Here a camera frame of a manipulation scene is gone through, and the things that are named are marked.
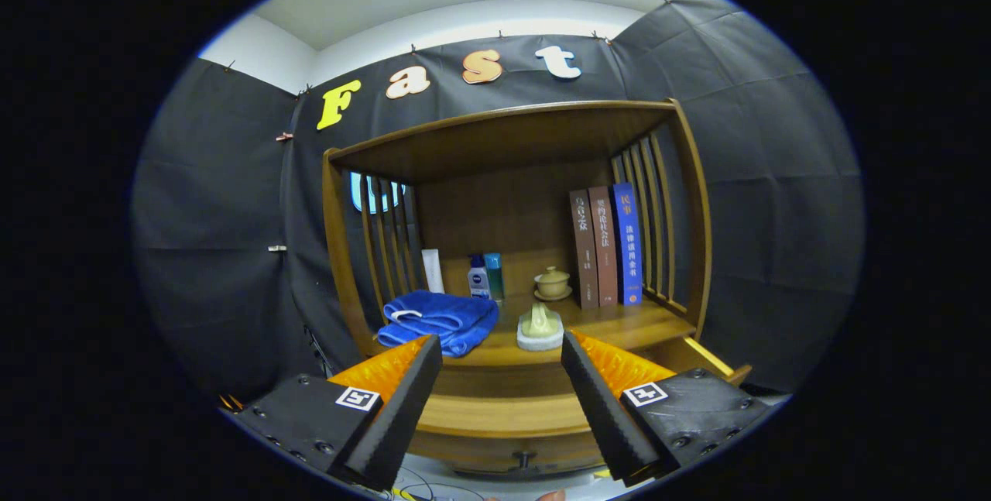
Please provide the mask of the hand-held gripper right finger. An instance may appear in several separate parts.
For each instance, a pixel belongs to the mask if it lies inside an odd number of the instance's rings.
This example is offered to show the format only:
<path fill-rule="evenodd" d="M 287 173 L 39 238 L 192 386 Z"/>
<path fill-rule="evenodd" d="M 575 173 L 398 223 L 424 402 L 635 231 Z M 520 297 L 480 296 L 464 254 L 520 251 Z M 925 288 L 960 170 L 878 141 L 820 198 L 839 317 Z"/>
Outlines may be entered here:
<path fill-rule="evenodd" d="M 773 412 L 704 367 L 674 372 L 579 331 L 564 333 L 561 364 L 605 465 L 624 486 L 704 462 Z"/>

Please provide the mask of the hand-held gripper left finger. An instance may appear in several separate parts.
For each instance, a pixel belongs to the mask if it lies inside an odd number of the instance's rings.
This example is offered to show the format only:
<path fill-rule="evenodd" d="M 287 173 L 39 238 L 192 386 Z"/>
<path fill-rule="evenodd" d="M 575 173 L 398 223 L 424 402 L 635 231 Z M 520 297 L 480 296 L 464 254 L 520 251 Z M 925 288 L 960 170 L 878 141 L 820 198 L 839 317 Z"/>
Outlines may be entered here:
<path fill-rule="evenodd" d="M 232 420 L 313 472 L 389 490 L 442 365 L 439 336 L 424 335 L 329 379 L 286 379 Z"/>

